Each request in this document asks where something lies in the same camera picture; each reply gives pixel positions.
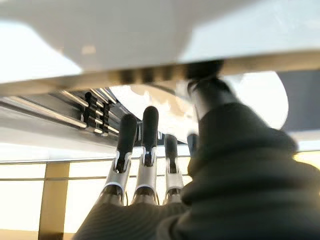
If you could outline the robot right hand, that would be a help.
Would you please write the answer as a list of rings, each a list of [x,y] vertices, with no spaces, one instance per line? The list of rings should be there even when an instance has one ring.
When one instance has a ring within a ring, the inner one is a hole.
[[[214,77],[193,80],[198,118],[182,204],[97,203],[76,240],[317,240],[320,172]]]

